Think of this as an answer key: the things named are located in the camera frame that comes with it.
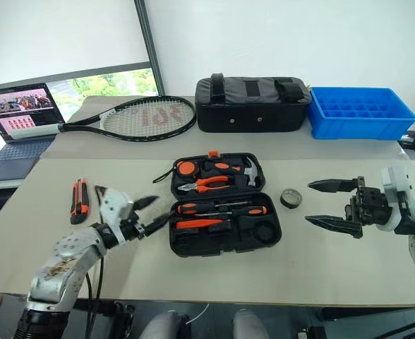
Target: blue plastic tray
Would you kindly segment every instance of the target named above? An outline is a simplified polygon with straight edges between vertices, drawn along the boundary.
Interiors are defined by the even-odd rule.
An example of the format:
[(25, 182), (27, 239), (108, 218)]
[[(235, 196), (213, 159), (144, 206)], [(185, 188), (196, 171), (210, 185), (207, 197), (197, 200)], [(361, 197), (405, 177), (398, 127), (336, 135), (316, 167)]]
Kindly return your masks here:
[(308, 117), (317, 139), (399, 140), (415, 122), (389, 88), (311, 88)]

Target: laptop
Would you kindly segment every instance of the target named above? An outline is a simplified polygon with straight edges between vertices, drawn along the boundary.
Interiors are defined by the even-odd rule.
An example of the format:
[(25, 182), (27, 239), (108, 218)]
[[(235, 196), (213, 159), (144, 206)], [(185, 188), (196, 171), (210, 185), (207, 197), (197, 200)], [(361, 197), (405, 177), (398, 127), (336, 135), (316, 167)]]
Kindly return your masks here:
[(63, 123), (64, 118), (45, 83), (0, 90), (0, 181), (24, 179), (55, 136), (13, 140), (15, 129)]

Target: racket strings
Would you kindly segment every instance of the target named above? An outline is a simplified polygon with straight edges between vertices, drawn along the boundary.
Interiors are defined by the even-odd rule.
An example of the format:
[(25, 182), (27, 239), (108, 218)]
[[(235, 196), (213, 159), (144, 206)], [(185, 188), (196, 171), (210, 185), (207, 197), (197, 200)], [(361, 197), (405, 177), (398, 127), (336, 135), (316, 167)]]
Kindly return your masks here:
[(126, 105), (102, 118), (102, 129), (124, 136), (157, 136), (180, 129), (193, 110), (178, 100), (155, 100)]

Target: hammer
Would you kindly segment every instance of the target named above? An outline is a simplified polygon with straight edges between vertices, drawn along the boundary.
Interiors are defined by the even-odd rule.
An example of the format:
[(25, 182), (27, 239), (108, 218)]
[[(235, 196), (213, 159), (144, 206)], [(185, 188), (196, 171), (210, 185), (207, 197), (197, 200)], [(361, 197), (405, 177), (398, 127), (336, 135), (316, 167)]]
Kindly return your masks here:
[(258, 168), (249, 157), (246, 157), (250, 167), (231, 166), (223, 162), (206, 162), (206, 170), (217, 170), (222, 174), (245, 174), (248, 175), (248, 185), (256, 186), (255, 179), (258, 176)]

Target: laptop keyboard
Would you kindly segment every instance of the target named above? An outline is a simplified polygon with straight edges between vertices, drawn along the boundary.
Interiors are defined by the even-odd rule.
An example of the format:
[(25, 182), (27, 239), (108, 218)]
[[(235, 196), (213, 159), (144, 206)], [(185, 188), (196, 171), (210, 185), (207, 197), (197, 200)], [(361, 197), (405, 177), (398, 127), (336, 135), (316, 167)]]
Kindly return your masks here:
[(0, 151), (0, 161), (39, 157), (51, 145), (51, 142), (39, 141), (36, 143), (7, 144)]

